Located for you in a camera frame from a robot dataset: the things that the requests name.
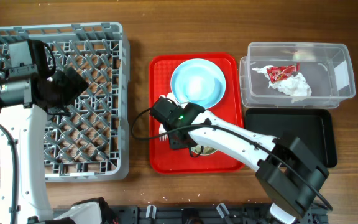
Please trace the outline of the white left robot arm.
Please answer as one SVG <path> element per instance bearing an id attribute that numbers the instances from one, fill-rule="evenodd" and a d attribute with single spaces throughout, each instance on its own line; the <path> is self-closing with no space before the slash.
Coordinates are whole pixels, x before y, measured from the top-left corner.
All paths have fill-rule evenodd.
<path id="1" fill-rule="evenodd" d="M 40 40 L 10 43 L 8 49 L 11 66 L 0 80 L 0 223 L 115 223 L 102 197 L 74 203 L 54 217 L 47 195 L 47 118 L 68 116 L 65 107 L 88 83 L 73 68 L 51 67 L 46 54 L 52 49 Z"/>

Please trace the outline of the white napkin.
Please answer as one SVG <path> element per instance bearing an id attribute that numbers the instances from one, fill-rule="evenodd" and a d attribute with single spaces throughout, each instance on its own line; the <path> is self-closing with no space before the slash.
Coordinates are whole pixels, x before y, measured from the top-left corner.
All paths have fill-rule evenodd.
<path id="1" fill-rule="evenodd" d="M 299 71 L 293 73 L 293 75 L 286 80 L 281 80 L 276 83 L 272 83 L 267 74 L 267 69 L 273 67 L 273 65 L 266 65 L 262 68 L 253 68 L 252 70 L 263 74 L 268 79 L 268 87 L 277 90 L 288 96 L 292 96 L 291 102 L 297 102 L 304 100 L 306 97 L 311 96 L 312 90 L 309 84 L 306 82 L 306 78 Z"/>

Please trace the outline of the red snack wrapper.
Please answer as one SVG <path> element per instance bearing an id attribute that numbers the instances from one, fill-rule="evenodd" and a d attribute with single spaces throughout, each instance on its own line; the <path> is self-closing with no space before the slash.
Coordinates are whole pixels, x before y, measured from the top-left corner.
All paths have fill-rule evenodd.
<path id="1" fill-rule="evenodd" d="M 281 80 L 286 80 L 291 77 L 293 73 L 299 71 L 300 64 L 296 63 L 294 65 L 288 66 L 273 66 L 267 69 L 267 74 L 272 83 L 276 83 Z"/>

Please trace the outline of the green bowl with rice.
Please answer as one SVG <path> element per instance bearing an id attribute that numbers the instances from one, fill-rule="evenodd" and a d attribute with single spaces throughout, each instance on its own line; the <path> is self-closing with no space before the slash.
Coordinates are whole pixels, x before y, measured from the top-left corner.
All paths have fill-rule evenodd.
<path id="1" fill-rule="evenodd" d="M 216 152 L 216 149 L 209 146 L 201 146 L 197 145 L 195 147 L 190 148 L 192 152 L 194 152 L 196 155 L 201 156 L 208 156 L 210 154 L 214 154 Z"/>

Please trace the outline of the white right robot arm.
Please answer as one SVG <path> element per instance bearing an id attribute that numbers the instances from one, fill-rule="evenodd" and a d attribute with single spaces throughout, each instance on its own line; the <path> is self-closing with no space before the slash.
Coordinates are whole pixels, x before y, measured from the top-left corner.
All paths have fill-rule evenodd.
<path id="1" fill-rule="evenodd" d="M 166 97 L 154 103 L 150 116 L 163 126 L 171 149 L 212 147 L 251 168 L 273 202 L 270 214 L 276 220 L 303 218 L 315 198 L 332 209 L 319 192 L 329 171 L 299 137 L 253 133 L 200 105 L 180 106 Z"/>

